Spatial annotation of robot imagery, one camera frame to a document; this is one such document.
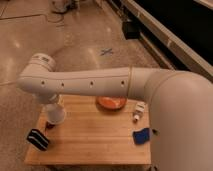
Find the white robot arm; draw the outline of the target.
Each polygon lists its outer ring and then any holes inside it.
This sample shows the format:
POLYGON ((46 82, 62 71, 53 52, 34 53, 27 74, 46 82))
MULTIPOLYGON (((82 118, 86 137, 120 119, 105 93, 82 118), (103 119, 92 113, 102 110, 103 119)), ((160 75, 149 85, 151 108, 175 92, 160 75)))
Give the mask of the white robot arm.
POLYGON ((55 60, 31 57, 17 79, 43 102, 59 94, 124 97, 148 105, 153 171, 213 171, 213 82, 161 68, 57 72, 55 60))

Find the white robot base far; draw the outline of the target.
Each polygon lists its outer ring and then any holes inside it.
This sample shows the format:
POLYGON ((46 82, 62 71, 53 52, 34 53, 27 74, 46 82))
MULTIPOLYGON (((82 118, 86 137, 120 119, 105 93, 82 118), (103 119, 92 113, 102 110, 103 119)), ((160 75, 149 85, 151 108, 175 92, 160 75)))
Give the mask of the white robot base far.
POLYGON ((69 9, 79 8, 80 0, 49 0, 50 10, 53 13, 66 13, 69 9))

